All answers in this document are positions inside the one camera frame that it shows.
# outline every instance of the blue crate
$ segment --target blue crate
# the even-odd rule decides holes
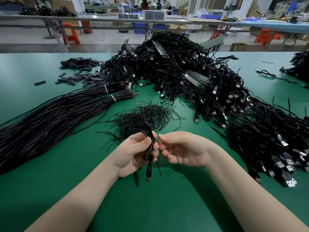
[[[218,19],[218,20],[220,20],[221,18],[222,18],[222,15],[216,15],[216,14],[214,14],[214,15],[212,15],[212,14],[201,15],[201,19]]]
[[[145,28],[145,23],[133,23],[133,26],[136,28]]]
[[[155,29],[161,29],[161,30],[166,29],[166,26],[164,24],[154,24],[152,27]]]
[[[135,34],[145,34],[145,30],[134,30]]]

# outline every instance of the green tabletop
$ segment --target green tabletop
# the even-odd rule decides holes
[[[218,52],[216,56],[230,54]],[[277,76],[290,78],[281,75],[278,70],[282,66],[289,67],[293,52],[233,54],[239,60],[231,60],[228,65],[234,71],[242,67],[239,73],[247,88],[268,103],[275,96],[275,103],[284,107],[287,107],[289,97],[292,111],[300,117],[304,116],[304,107],[309,106],[309,90],[255,73],[256,69],[267,69]],[[72,70],[58,69],[61,60],[72,57],[105,61],[110,59],[111,54],[0,54],[0,123],[52,97],[80,88],[81,83],[75,86],[54,83],[62,72],[73,74]],[[39,86],[33,84],[42,80],[47,83]],[[151,89],[152,86],[135,88],[140,90],[137,92],[140,96],[117,102],[103,120],[132,109],[138,101],[159,101],[158,94]],[[200,119],[196,124],[193,122],[193,110],[183,107],[178,100],[175,105],[175,111],[186,118],[179,130],[204,136],[217,143],[245,168],[238,154],[211,129],[211,122]],[[179,121],[171,121],[161,133],[171,132],[179,126]],[[85,178],[116,147],[114,144],[108,151],[106,148],[99,150],[109,137],[95,132],[108,129],[104,123],[92,125],[65,138],[42,156],[0,175],[0,231],[25,230]],[[154,168],[149,184],[145,181],[145,168],[118,180],[106,195],[88,231],[241,231],[220,191],[203,169],[171,165],[163,158],[158,162],[162,176]],[[298,182],[296,187],[283,188],[274,179],[261,174],[261,186],[309,226],[309,175],[297,171],[294,178]]]

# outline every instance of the floor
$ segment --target floor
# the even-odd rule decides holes
[[[0,28],[0,53],[56,53],[64,52],[64,48],[58,46],[56,39],[44,39],[49,35],[46,28]],[[201,43],[209,40],[211,32],[191,32],[189,39]],[[130,44],[141,44],[145,40],[144,34],[134,34],[128,31],[120,33],[118,30],[93,30],[93,34],[79,35],[80,45],[70,43],[71,52],[76,53],[115,53],[123,42],[129,38]],[[255,35],[249,33],[228,33],[224,38],[224,45],[219,51],[229,51],[232,43],[248,44],[247,51],[301,51],[307,42],[297,40],[296,44],[288,42],[282,49],[282,40],[273,40],[270,45],[254,43]]]

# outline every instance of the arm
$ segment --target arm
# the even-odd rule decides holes
[[[121,143],[81,183],[39,217],[25,232],[86,231],[106,193],[118,178],[123,178],[147,164],[144,151],[151,139],[137,133]],[[158,144],[154,145],[153,162]]]
[[[204,167],[245,232],[309,231],[291,211],[261,187],[221,147],[188,132],[160,135],[171,163]]]

